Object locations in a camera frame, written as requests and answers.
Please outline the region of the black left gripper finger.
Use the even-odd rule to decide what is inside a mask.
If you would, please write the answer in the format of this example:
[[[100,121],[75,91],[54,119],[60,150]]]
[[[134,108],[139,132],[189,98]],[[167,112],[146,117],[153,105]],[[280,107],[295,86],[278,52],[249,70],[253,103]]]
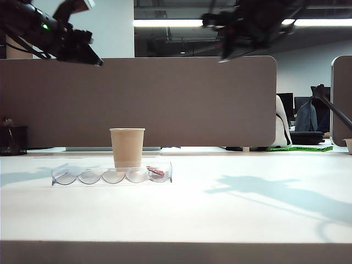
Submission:
[[[84,65],[93,65],[100,67],[101,66],[101,60],[74,60],[74,59],[57,59],[59,62],[65,62],[65,63],[76,63],[76,64],[84,64]]]
[[[94,52],[89,44],[81,46],[81,62],[90,65],[103,64],[103,60]]]

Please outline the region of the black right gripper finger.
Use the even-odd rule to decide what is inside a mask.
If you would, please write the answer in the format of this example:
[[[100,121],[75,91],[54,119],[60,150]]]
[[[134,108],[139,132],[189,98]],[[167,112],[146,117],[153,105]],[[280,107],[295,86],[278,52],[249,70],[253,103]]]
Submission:
[[[225,63],[231,59],[235,59],[239,57],[239,55],[235,52],[235,46],[231,39],[225,38],[221,44],[221,56],[219,59],[220,63]]]
[[[234,47],[231,54],[229,55],[229,59],[240,58],[243,56],[251,55],[256,51],[255,48],[249,46],[237,46]]]

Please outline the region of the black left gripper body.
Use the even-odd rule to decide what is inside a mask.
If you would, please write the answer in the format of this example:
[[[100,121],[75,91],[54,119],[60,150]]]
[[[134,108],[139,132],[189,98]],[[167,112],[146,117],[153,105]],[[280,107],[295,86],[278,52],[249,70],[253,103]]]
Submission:
[[[51,54],[57,59],[81,60],[81,46],[91,44],[92,32],[73,29],[69,25],[61,28],[54,40]]]

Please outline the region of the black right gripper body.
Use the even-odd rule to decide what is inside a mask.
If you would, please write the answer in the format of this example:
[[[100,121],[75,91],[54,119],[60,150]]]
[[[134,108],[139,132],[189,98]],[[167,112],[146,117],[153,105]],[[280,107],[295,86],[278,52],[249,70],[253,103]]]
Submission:
[[[266,48],[279,35],[279,4],[238,4],[232,12],[202,15],[202,26],[219,31],[221,44]]]

